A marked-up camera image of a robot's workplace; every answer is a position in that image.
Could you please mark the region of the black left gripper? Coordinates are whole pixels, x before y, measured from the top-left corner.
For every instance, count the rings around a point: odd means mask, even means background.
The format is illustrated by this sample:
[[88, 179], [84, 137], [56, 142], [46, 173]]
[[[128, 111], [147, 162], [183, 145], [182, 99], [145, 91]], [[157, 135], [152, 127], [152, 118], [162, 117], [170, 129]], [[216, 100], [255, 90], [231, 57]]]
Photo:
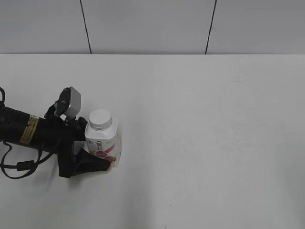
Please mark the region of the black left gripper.
[[55, 107], [52, 105], [44, 118], [39, 122], [38, 137], [41, 139], [39, 154], [48, 154], [37, 161], [40, 165], [52, 155], [57, 155], [59, 176], [71, 178], [84, 173], [105, 172], [111, 163], [103, 158], [96, 157], [83, 148], [74, 155], [74, 141], [85, 140], [87, 121], [83, 117], [78, 119], [61, 119], [54, 114]]

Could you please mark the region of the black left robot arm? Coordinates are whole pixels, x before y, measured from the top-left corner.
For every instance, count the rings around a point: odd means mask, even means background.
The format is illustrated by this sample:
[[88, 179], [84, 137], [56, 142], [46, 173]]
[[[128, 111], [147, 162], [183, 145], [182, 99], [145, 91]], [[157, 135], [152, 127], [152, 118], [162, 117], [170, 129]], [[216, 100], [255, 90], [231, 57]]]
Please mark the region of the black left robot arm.
[[65, 118], [55, 115], [50, 108], [43, 118], [35, 117], [15, 109], [2, 106], [0, 108], [0, 140], [9, 150], [12, 145], [20, 145], [38, 151], [37, 160], [18, 162], [15, 165], [5, 163], [5, 155], [1, 158], [0, 169], [6, 176], [8, 169], [23, 171], [24, 178], [33, 174], [38, 166], [56, 155], [59, 175], [64, 178], [88, 173], [107, 171], [108, 160], [98, 158], [83, 148], [74, 150], [77, 141], [85, 141], [87, 121], [83, 118]]

